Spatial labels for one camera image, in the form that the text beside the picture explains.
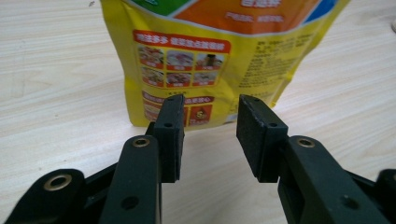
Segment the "red banner on package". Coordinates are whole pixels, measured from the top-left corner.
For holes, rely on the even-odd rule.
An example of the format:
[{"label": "red banner on package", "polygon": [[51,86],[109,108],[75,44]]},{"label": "red banner on package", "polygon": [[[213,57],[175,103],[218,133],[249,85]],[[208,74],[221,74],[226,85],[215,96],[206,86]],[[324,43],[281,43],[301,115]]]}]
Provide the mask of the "red banner on package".
[{"label": "red banner on package", "polygon": [[230,53],[231,50],[231,44],[227,40],[142,30],[134,30],[134,41],[151,46],[218,53]]}]

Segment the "wood grain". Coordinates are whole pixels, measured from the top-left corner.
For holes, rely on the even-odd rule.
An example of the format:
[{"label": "wood grain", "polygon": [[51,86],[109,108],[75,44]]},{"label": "wood grain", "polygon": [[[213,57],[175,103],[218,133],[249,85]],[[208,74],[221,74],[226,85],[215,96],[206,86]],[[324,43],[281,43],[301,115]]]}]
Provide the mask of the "wood grain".
[{"label": "wood grain", "polygon": [[[127,117],[123,74],[98,1],[0,2],[0,221],[40,176],[85,176],[144,133]],[[353,0],[302,62],[275,112],[349,171],[396,167],[394,0]],[[186,133],[181,180],[163,186],[163,223],[286,223],[259,184],[235,124]]]}]

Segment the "wooden table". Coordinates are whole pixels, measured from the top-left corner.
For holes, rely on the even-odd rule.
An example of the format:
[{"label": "wooden table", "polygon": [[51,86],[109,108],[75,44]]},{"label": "wooden table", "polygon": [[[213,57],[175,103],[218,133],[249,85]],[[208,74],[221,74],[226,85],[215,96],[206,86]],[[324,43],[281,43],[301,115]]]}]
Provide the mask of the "wooden table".
[{"label": "wooden table", "polygon": [[[100,2],[0,2],[0,221],[40,176],[116,162],[133,127]],[[347,170],[396,168],[394,0],[353,0],[275,107],[290,135],[318,139]],[[186,133],[181,180],[163,186],[163,223],[286,223],[259,184],[235,123]]]}]

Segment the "tabletop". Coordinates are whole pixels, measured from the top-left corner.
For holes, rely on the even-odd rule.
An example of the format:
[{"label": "tabletop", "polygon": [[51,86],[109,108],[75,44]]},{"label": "tabletop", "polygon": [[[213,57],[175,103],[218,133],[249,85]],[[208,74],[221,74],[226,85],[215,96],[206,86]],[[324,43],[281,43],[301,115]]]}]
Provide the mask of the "tabletop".
[{"label": "tabletop", "polygon": [[[289,135],[318,139],[375,180],[396,168],[394,0],[352,0],[299,66],[274,111]],[[188,131],[181,179],[163,185],[163,223],[286,223],[235,123]],[[42,175],[92,175],[143,134],[127,115],[120,60],[97,0],[0,2],[0,221]]]}]

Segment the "metal grommet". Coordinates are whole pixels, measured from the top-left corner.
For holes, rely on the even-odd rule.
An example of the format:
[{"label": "metal grommet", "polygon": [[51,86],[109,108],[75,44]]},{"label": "metal grommet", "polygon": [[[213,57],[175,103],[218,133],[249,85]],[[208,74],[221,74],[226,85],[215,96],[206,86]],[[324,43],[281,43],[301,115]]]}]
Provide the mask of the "metal grommet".
[{"label": "metal grommet", "polygon": [[149,145],[149,140],[147,138],[138,138],[132,142],[134,147],[146,147]]},{"label": "metal grommet", "polygon": [[67,185],[72,182],[71,175],[56,175],[50,178],[45,184],[44,189],[48,191],[55,191],[58,189],[64,189]]},{"label": "metal grommet", "polygon": [[315,142],[313,142],[312,140],[306,139],[306,138],[297,139],[297,143],[301,147],[314,147],[315,146]]}]

